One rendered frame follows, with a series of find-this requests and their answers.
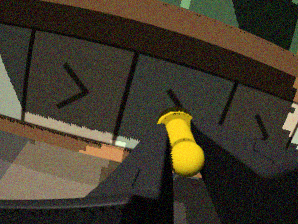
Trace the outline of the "yellow game pawn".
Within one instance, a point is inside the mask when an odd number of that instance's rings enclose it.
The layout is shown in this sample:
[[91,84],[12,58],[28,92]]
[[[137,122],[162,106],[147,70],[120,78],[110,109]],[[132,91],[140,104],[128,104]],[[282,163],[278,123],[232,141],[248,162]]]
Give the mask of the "yellow game pawn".
[[157,120],[168,129],[170,169],[182,177],[196,176],[205,164],[204,152],[190,132],[190,119],[193,117],[185,108],[172,107]]

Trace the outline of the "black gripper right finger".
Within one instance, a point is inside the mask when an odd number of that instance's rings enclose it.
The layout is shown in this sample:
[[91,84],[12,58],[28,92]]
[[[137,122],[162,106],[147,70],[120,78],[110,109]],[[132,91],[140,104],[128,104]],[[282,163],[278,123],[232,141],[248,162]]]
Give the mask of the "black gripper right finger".
[[298,224],[298,152],[190,119],[200,173],[221,224]]

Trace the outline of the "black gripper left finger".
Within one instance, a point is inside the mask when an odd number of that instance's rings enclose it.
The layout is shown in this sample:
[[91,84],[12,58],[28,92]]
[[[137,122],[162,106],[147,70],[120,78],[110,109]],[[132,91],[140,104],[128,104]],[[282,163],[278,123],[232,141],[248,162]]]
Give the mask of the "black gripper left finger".
[[174,224],[169,133],[154,124],[84,198],[0,200],[0,224]]

